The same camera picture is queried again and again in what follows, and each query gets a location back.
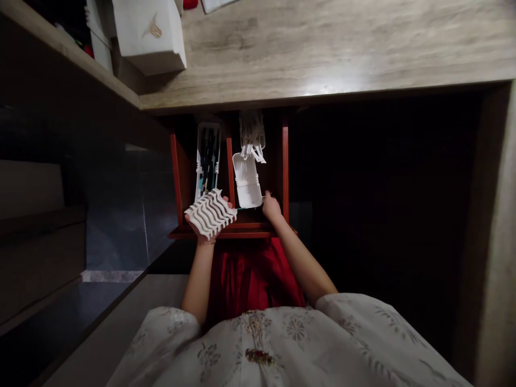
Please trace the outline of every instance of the red wooden drawer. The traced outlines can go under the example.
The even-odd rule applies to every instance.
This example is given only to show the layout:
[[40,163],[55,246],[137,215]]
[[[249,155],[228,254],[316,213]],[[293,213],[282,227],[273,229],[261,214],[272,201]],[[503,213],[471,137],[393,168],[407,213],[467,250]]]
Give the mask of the red wooden drawer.
[[[282,208],[283,216],[289,221],[289,129],[286,116],[280,110],[264,110],[263,120],[266,147],[263,155],[267,164],[257,164],[262,193],[268,189]],[[221,142],[219,188],[223,195],[239,207],[234,179],[233,154],[240,152],[238,113],[223,115],[225,135]],[[172,127],[170,146],[174,168],[176,191],[177,223],[168,237],[171,239],[194,239],[191,227],[184,219],[184,211],[194,202],[197,125],[192,116],[172,117],[165,121]],[[276,234],[260,208],[239,210],[236,222],[228,225],[219,238],[269,238]]]

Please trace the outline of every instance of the wooden countertop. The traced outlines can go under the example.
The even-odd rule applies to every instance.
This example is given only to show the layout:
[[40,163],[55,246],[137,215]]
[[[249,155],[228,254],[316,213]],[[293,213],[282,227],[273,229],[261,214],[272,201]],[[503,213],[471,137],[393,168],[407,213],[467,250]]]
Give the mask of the wooden countertop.
[[142,110],[516,78],[510,0],[240,0],[182,24],[187,69],[149,77]]

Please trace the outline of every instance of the white plastic utensil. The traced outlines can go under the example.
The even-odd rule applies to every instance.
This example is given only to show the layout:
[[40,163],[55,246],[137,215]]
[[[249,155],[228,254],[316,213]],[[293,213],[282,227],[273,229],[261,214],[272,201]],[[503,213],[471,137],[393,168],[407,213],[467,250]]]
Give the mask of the white plastic utensil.
[[261,206],[263,199],[254,159],[252,157],[244,159],[240,153],[235,153],[233,167],[240,207],[249,209]]
[[265,164],[265,129],[261,110],[240,111],[240,152],[244,160],[253,155],[256,162]]

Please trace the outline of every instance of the white cloth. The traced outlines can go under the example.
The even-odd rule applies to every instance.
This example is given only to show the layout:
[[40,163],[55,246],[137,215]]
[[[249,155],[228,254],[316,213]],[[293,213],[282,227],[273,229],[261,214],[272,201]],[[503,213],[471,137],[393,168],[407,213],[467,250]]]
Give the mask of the white cloth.
[[153,309],[108,384],[148,385],[471,384],[392,306],[345,293],[320,298],[315,310],[250,311],[204,336],[193,315]]

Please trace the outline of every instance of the red fabric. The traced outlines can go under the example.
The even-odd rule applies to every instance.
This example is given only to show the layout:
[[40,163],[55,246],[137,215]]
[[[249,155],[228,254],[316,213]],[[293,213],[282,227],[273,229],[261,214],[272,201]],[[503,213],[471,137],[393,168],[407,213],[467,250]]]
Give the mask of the red fabric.
[[217,241],[206,328],[276,306],[306,306],[279,238]]
[[194,9],[199,4],[199,0],[183,0],[184,9]]

